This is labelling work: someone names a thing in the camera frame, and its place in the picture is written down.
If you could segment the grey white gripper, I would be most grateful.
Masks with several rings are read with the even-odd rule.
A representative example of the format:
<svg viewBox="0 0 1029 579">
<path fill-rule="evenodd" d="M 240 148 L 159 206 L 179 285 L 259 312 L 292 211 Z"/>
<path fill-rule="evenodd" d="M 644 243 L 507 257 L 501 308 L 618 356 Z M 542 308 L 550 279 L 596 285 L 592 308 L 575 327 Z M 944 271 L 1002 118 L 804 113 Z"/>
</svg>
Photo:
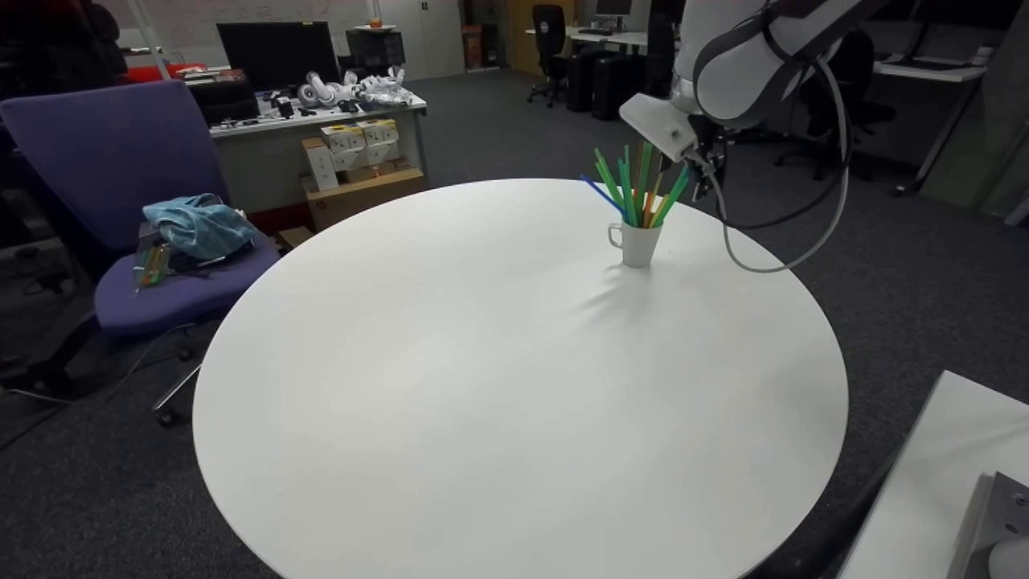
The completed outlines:
<svg viewBox="0 0 1029 579">
<path fill-rule="evenodd" d="M 686 162 L 713 141 L 700 105 L 680 92 L 634 92 L 618 115 L 668 162 Z"/>
</svg>

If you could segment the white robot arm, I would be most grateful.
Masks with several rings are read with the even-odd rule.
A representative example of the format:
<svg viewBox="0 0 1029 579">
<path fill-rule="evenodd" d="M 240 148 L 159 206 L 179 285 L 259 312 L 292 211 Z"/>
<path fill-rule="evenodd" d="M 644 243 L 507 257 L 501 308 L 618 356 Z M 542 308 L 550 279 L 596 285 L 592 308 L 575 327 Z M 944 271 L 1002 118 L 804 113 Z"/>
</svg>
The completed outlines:
<svg viewBox="0 0 1029 579">
<path fill-rule="evenodd" d="M 698 118 L 752 129 L 885 0 L 686 0 L 672 86 L 634 92 L 618 115 L 668 162 L 698 144 Z"/>
</svg>

